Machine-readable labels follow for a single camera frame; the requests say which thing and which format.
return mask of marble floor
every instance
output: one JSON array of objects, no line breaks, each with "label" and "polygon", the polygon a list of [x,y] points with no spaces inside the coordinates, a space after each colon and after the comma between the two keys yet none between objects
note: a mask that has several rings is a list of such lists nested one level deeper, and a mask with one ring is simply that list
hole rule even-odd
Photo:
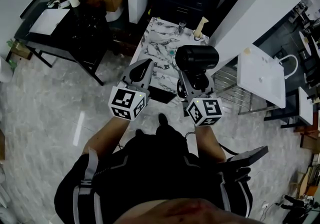
[{"label": "marble floor", "polygon": [[[107,52],[97,70],[105,82],[100,86],[76,63],[47,58],[54,62],[53,68],[35,56],[30,61],[21,59],[12,81],[0,83],[0,127],[6,139],[4,187],[23,223],[45,224],[55,214],[56,189],[86,141],[111,118],[111,88],[131,60]],[[280,224],[286,211],[273,203],[288,193],[296,171],[306,171],[311,152],[299,147],[300,137],[292,129],[280,129],[279,120],[264,122],[264,113],[238,116],[238,109],[227,103],[224,110],[225,116],[212,127],[221,144],[235,152],[269,147],[269,153],[251,166],[249,186],[254,201],[250,217],[259,220],[262,206],[269,204],[264,222]],[[183,118],[180,105],[170,108],[150,101],[120,144],[132,138],[137,128],[154,133],[159,112],[183,135],[194,130],[191,120]],[[188,146],[197,152],[193,134],[188,136]]]}]

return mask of white stripe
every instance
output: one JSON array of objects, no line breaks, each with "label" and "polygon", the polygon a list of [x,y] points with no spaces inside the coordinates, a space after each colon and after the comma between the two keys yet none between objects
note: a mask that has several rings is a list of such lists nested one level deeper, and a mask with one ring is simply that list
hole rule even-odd
[{"label": "white stripe", "polygon": [[224,174],[222,172],[218,173],[219,175],[221,175],[222,178],[222,182],[220,184],[220,189],[221,189],[221,196],[222,196],[222,201],[223,201],[223,207],[224,210],[227,212],[231,212],[231,207],[230,207],[230,201],[229,201],[229,197],[225,188],[225,179],[224,179]]},{"label": "white stripe", "polygon": [[79,210],[78,210],[79,191],[80,191],[79,186],[76,186],[73,190],[73,220],[74,220],[74,224],[80,224]]},{"label": "white stripe", "polygon": [[246,214],[245,214],[245,217],[248,218],[248,217],[249,217],[249,212],[250,212],[249,198],[248,198],[248,196],[247,196],[247,193],[246,193],[244,187],[242,186],[242,183],[239,182],[239,184],[240,184],[240,187],[241,187],[242,192],[243,192],[243,194],[244,194],[245,203],[246,203]]},{"label": "white stripe", "polygon": [[75,133],[74,133],[74,136],[73,136],[73,145],[74,146],[78,146],[79,139],[80,139],[81,128],[82,128],[82,124],[84,122],[84,119],[85,119],[85,112],[81,111],[80,115],[79,115],[78,123],[76,124]]},{"label": "white stripe", "polygon": [[185,163],[186,163],[187,166],[199,167],[199,168],[200,168],[200,166],[198,166],[198,165],[196,165],[196,164],[189,163],[188,158],[187,158],[185,155],[184,155],[183,157],[184,157],[184,161],[185,161]]},{"label": "white stripe", "polygon": [[94,216],[96,224],[103,224],[102,212],[101,212],[101,203],[100,196],[97,193],[94,193]]}]

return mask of white pillar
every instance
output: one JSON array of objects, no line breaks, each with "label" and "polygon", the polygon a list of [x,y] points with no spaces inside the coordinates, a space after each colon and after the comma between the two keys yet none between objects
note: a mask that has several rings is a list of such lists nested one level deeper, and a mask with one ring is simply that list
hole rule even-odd
[{"label": "white pillar", "polygon": [[221,69],[282,19],[301,0],[238,0],[210,37],[220,55],[211,74]]}]

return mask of black desk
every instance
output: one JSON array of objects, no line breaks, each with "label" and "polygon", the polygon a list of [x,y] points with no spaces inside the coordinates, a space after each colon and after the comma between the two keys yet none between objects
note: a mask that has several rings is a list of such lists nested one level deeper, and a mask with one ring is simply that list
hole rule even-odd
[{"label": "black desk", "polygon": [[47,3],[39,3],[23,21],[14,38],[50,68],[52,65],[42,57],[42,53],[78,63],[103,86],[104,83],[95,74],[96,70],[107,49],[117,53],[103,5],[92,7],[82,3],[77,8],[70,8],[51,35],[29,32],[45,9]]}]

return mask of black shirt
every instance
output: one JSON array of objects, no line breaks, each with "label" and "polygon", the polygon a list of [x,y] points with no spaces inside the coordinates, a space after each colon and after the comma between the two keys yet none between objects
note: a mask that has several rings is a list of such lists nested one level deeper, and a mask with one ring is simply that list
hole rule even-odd
[{"label": "black shirt", "polygon": [[[132,207],[154,200],[203,198],[224,209],[221,175],[201,166],[180,133],[169,134],[134,137],[125,148],[99,161],[92,187],[100,196],[103,223],[112,224]],[[55,210],[66,224],[74,223],[73,191],[83,180],[88,161],[89,155],[82,155],[57,189]],[[234,184],[227,187],[228,195],[241,190]],[[245,216],[246,209],[236,204],[230,202],[231,211]],[[94,223],[92,196],[79,201],[78,208],[84,223]]]}]

